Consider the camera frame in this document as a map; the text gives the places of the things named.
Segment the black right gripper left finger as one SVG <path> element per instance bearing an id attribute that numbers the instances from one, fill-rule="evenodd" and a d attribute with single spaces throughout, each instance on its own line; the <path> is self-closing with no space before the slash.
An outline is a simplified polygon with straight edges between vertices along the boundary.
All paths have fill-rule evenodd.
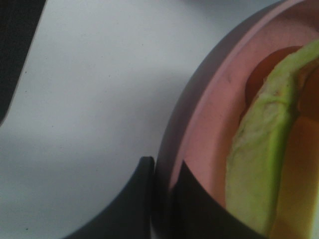
<path id="1" fill-rule="evenodd" d="M 149 239 L 155 161 L 142 157 L 118 196 L 67 239 Z"/>

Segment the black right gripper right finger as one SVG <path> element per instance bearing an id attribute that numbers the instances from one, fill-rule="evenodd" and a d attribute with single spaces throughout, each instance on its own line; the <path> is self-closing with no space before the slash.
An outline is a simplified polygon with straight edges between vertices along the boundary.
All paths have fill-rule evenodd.
<path id="1" fill-rule="evenodd" d="M 174 190 L 171 235 L 174 239 L 263 239 L 221 207 L 186 163 Z"/>

